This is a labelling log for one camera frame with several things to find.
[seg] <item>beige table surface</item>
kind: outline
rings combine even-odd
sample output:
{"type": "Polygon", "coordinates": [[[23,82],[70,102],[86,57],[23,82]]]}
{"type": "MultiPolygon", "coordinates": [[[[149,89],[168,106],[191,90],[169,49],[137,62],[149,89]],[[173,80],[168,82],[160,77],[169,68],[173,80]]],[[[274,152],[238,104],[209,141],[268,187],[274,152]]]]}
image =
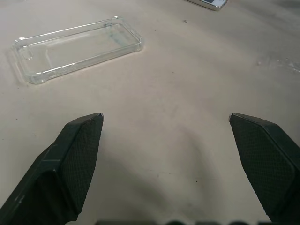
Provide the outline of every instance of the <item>beige table surface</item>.
{"type": "Polygon", "coordinates": [[[184,0],[2,0],[0,204],[67,122],[103,112],[94,177],[72,224],[267,220],[228,116],[273,121],[300,144],[299,15],[295,0],[229,0],[220,12],[184,0]],[[18,80],[8,52],[16,38],[115,15],[145,38],[143,51],[41,85],[18,80]]]}

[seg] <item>clear phone case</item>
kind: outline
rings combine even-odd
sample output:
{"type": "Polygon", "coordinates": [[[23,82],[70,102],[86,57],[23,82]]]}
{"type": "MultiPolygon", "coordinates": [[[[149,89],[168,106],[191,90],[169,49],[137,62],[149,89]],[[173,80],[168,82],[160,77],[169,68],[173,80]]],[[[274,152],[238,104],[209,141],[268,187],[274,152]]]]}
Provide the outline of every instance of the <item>clear phone case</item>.
{"type": "Polygon", "coordinates": [[[13,44],[21,73],[33,84],[142,48],[142,37],[117,16],[35,37],[21,37],[13,44]]]}

